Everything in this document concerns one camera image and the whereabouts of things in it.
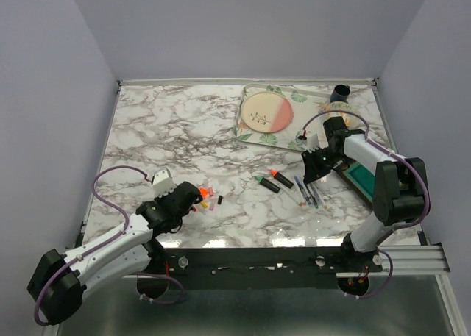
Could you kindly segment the orange highlighter cap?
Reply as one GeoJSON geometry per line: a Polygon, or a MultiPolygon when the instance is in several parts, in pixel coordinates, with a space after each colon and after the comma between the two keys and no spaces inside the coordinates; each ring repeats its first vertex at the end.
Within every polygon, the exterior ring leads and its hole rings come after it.
{"type": "Polygon", "coordinates": [[[200,187],[199,192],[203,198],[205,198],[208,195],[208,190],[204,187],[200,187]]]}

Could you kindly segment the orange highlighter black body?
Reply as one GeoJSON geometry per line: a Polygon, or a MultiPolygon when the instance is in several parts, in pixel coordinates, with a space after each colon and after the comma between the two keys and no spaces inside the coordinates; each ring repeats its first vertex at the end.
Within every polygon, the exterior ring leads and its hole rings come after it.
{"type": "Polygon", "coordinates": [[[290,179],[288,179],[286,176],[281,174],[279,171],[272,170],[272,169],[270,169],[269,171],[270,171],[270,174],[272,175],[272,177],[276,181],[278,181],[280,184],[282,184],[284,187],[287,187],[288,189],[293,188],[294,183],[290,179]]]}

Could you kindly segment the red capped white pen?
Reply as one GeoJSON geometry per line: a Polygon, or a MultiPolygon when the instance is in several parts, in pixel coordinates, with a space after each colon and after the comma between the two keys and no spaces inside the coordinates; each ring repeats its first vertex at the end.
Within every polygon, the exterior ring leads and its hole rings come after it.
{"type": "Polygon", "coordinates": [[[302,206],[307,205],[308,202],[306,201],[305,195],[302,193],[302,191],[300,189],[300,186],[298,185],[297,177],[295,175],[293,175],[292,180],[293,180],[293,183],[294,183],[294,187],[296,188],[296,190],[297,190],[297,192],[300,196],[300,199],[302,200],[301,205],[302,206]]]}

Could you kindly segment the pink capped white pen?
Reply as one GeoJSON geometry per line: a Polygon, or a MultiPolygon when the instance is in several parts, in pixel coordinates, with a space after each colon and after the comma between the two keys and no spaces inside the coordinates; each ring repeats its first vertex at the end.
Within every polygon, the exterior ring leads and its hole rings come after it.
{"type": "Polygon", "coordinates": [[[305,202],[295,196],[290,190],[285,187],[281,187],[281,190],[298,206],[305,205],[305,202]]]}

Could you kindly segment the yellow capped marker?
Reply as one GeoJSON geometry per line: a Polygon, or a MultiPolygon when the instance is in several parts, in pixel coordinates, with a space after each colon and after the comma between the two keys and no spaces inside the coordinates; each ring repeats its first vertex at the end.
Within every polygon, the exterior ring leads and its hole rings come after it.
{"type": "Polygon", "coordinates": [[[320,200],[321,203],[322,203],[322,206],[323,206],[325,209],[327,209],[327,208],[328,208],[328,205],[327,205],[327,203],[326,203],[326,201],[325,201],[325,199],[324,199],[324,196],[323,196],[323,194],[322,194],[322,191],[321,191],[317,186],[315,186],[315,185],[314,185],[314,188],[316,189],[316,191],[317,191],[317,193],[318,193],[318,197],[319,197],[319,200],[320,200]]]}

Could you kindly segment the green highlighter black body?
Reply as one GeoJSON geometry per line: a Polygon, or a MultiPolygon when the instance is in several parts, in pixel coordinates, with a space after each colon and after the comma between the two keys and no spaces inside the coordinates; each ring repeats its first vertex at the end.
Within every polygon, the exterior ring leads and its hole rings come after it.
{"type": "Polygon", "coordinates": [[[267,188],[268,190],[272,191],[273,193],[279,193],[280,188],[274,184],[273,182],[269,181],[263,176],[254,176],[254,179],[263,187],[267,188]]]}

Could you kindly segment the blue pen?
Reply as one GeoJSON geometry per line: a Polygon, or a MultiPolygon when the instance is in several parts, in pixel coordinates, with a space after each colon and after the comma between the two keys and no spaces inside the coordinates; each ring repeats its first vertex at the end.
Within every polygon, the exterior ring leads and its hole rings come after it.
{"type": "Polygon", "coordinates": [[[307,203],[307,205],[312,205],[311,198],[308,195],[308,193],[305,191],[305,188],[302,186],[302,184],[300,182],[298,182],[297,184],[300,188],[300,192],[301,192],[303,198],[305,199],[305,202],[307,203]]]}

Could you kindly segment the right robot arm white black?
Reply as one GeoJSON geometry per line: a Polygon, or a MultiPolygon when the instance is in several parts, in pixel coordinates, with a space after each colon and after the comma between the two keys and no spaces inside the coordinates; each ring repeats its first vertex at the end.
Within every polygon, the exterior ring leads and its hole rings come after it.
{"type": "Polygon", "coordinates": [[[304,145],[303,182],[310,185],[329,174],[341,163],[356,162],[374,176],[372,212],[353,232],[349,233],[339,252],[339,264],[355,271],[365,263],[365,254],[394,232],[420,224],[430,212],[425,162],[418,157],[404,157],[375,142],[370,126],[350,129],[342,116],[324,121],[327,145],[321,147],[316,134],[303,126],[296,135],[304,145]]]}

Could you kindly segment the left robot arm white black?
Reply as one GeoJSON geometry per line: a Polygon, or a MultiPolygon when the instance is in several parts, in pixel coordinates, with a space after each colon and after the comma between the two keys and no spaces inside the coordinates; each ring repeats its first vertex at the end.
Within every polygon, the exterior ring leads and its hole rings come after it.
{"type": "Polygon", "coordinates": [[[157,236],[179,229],[183,217],[202,200],[196,186],[182,182],[172,192],[145,201],[122,224],[84,246],[44,253],[26,288],[35,302],[36,324],[62,323],[105,282],[158,272],[163,252],[157,236]]]}

